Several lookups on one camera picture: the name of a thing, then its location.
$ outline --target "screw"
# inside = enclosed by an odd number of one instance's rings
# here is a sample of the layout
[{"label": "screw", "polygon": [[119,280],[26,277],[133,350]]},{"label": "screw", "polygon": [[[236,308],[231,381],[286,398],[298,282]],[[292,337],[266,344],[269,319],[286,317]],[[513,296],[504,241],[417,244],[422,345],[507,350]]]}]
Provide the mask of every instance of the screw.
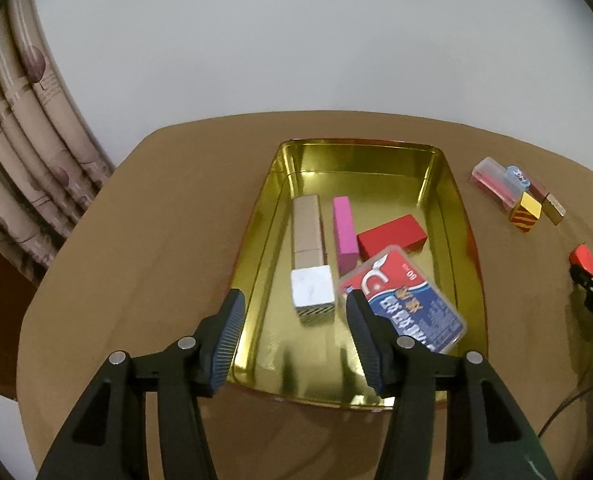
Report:
[{"label": "screw", "polygon": [[416,341],[414,341],[413,337],[410,337],[408,335],[402,335],[400,338],[396,340],[396,344],[401,348],[409,350],[410,348],[414,348]]},{"label": "screw", "polygon": [[483,362],[483,356],[478,352],[467,352],[465,358],[473,365],[480,365]]},{"label": "screw", "polygon": [[122,352],[120,350],[116,351],[116,352],[112,352],[112,354],[110,354],[109,357],[109,361],[113,364],[113,365],[119,365],[121,364],[123,361],[126,360],[126,353]]},{"label": "screw", "polygon": [[191,335],[182,337],[181,339],[179,339],[179,342],[177,343],[177,345],[179,345],[179,348],[181,350],[189,350],[195,344],[196,344],[196,339],[194,339]]}]

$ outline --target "metallic tray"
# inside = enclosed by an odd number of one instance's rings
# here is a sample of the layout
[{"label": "metallic tray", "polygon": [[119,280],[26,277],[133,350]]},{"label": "metallic tray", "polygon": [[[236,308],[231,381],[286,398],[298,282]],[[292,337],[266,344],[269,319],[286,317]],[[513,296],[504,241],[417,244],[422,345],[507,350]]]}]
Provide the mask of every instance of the metallic tray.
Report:
[{"label": "metallic tray", "polygon": [[[247,301],[230,381],[283,399],[324,406],[382,408],[365,382],[345,320],[333,313],[298,317],[290,272],[291,201],[321,198],[327,262],[338,283],[331,199],[347,195],[357,232],[412,213],[428,234],[413,259],[465,317],[454,352],[487,355],[483,285],[476,245],[443,153],[432,146],[375,140],[290,140],[282,144],[260,192],[238,256],[232,286]],[[437,394],[437,400],[445,397]]]}]

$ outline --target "pink block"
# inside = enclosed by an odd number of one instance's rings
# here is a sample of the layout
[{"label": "pink block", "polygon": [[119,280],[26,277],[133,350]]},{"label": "pink block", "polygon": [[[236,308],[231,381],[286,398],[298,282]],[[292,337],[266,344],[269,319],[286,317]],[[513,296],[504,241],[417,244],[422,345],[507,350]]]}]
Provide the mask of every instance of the pink block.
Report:
[{"label": "pink block", "polygon": [[343,276],[354,270],[358,262],[358,242],[354,221],[352,220],[352,209],[349,207],[349,198],[337,196],[332,200],[334,214],[334,239],[337,249],[337,264],[339,275]]}]

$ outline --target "white floor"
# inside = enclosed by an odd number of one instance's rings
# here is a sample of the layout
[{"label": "white floor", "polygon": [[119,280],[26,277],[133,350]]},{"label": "white floor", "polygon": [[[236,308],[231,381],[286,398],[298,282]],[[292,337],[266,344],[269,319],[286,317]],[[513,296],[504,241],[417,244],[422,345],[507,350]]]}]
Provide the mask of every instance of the white floor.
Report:
[{"label": "white floor", "polygon": [[[36,1],[65,82],[116,163],[168,124],[334,108],[472,124],[593,169],[583,0]],[[26,479],[21,431],[0,399],[0,456]]]}]

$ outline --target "brown tabletop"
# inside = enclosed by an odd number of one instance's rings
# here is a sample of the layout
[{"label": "brown tabletop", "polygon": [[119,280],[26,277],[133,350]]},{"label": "brown tabletop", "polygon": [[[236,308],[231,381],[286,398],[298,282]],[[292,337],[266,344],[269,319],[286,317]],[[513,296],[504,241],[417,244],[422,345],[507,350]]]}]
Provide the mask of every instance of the brown tabletop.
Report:
[{"label": "brown tabletop", "polygon": [[[43,280],[20,335],[17,391],[40,466],[103,359],[156,352],[192,333],[229,286],[246,223],[277,146],[294,138],[359,137],[437,146],[461,192],[479,250],[489,360],[538,430],[579,384],[593,381],[593,316],[573,293],[567,256],[593,250],[593,172],[525,142],[462,124],[365,112],[277,112],[163,128],[121,164]],[[485,156],[516,164],[567,208],[525,235],[469,183]],[[148,399],[148,415],[155,415]],[[201,409],[222,480],[371,479],[387,412],[278,402],[227,384]],[[591,403],[577,402],[545,435],[564,478],[579,457]],[[441,478],[445,411],[432,478]],[[151,478],[162,478],[156,422]]]}]

